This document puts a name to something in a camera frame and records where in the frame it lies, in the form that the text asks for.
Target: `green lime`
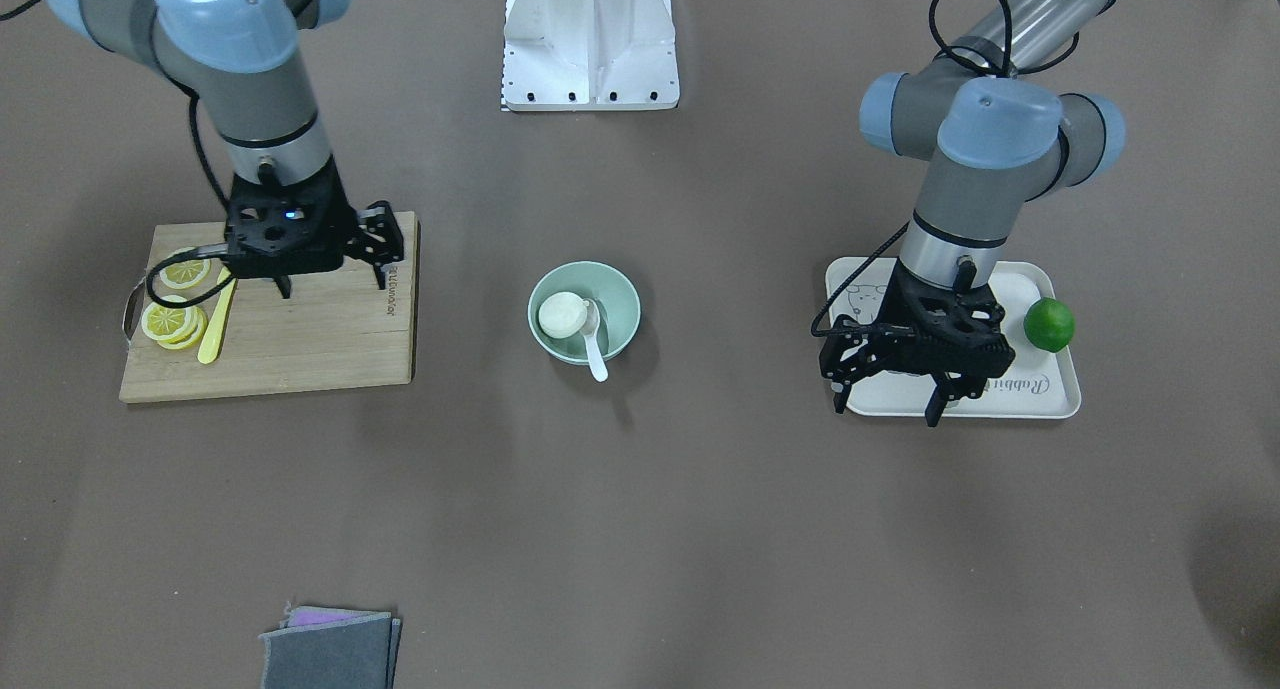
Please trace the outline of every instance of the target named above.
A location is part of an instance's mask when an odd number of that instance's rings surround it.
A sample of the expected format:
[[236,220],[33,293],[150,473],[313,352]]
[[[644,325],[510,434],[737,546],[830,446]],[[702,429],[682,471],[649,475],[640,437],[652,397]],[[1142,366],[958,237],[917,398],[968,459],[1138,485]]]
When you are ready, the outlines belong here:
[[1036,347],[1060,352],[1075,336],[1075,316],[1065,304],[1043,297],[1027,310],[1023,332]]

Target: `wooden cutting board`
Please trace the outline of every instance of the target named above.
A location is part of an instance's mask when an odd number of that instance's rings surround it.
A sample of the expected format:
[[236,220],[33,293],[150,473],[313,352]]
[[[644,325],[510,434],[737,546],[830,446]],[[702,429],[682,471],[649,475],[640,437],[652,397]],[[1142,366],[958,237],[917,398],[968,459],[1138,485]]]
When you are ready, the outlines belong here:
[[[218,361],[196,360],[197,347],[170,351],[133,334],[120,382],[124,403],[246,397],[316,389],[407,384],[413,378],[417,288],[417,218],[398,211],[404,260],[388,269],[387,291],[378,291],[372,269],[348,259],[342,269],[293,277],[293,296],[283,300],[270,279],[237,282]],[[147,266],[182,247],[218,243],[223,224],[156,227]],[[216,284],[219,261],[197,287]],[[156,282],[156,292],[164,287]],[[150,304],[145,296],[143,306]],[[218,297],[201,305],[212,315]]]

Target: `lemon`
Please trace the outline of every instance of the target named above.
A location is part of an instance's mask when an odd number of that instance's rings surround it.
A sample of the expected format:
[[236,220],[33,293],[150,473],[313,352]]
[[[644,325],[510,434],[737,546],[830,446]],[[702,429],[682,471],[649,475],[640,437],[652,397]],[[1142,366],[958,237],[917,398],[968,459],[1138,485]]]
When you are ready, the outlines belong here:
[[[196,247],[182,247],[174,254],[182,254]],[[193,259],[191,261],[179,261],[172,266],[165,266],[160,270],[160,282],[170,289],[188,289],[196,284],[205,280],[209,277],[209,269],[211,264],[207,259]]]
[[209,318],[205,315],[205,311],[198,306],[195,307],[195,310],[196,310],[196,325],[191,329],[191,334],[188,334],[187,337],[170,339],[168,342],[156,342],[156,343],[160,343],[161,347],[173,351],[186,350],[196,346],[196,343],[205,337],[205,328],[206,325],[209,325]]
[[[183,297],[169,295],[166,302],[184,302]],[[142,310],[142,333],[156,342],[173,342],[191,336],[197,324],[197,309],[169,309],[155,302]]]
[[1043,297],[1027,310],[1023,333],[1037,348],[1060,352],[1075,336],[1075,316],[1065,304],[1052,297]]

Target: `yellow knife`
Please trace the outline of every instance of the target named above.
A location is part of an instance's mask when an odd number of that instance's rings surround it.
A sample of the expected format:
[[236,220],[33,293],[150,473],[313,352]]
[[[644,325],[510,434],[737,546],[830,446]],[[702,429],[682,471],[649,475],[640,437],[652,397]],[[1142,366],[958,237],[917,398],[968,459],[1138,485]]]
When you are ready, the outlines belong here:
[[[230,279],[230,270],[225,266],[218,275],[218,283],[223,283]],[[205,329],[205,338],[200,341],[200,352],[196,357],[200,364],[212,364],[218,359],[218,355],[223,351],[223,334],[227,333],[227,312],[232,309],[232,295],[236,292],[236,279],[232,279],[227,287],[218,293],[218,305],[214,307],[214,315],[209,318],[209,328]]]

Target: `mint green bowl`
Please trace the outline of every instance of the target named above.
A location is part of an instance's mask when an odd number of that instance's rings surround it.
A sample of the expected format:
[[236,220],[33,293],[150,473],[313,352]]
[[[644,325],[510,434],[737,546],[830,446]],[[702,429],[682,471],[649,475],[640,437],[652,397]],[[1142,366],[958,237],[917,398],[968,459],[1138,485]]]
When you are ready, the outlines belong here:
[[617,269],[599,261],[575,261],[552,269],[534,286],[529,297],[529,329],[552,356],[586,366],[586,343],[581,334],[552,339],[538,325],[538,307],[557,292],[573,292],[600,307],[600,351],[605,361],[616,357],[640,328],[640,295]]

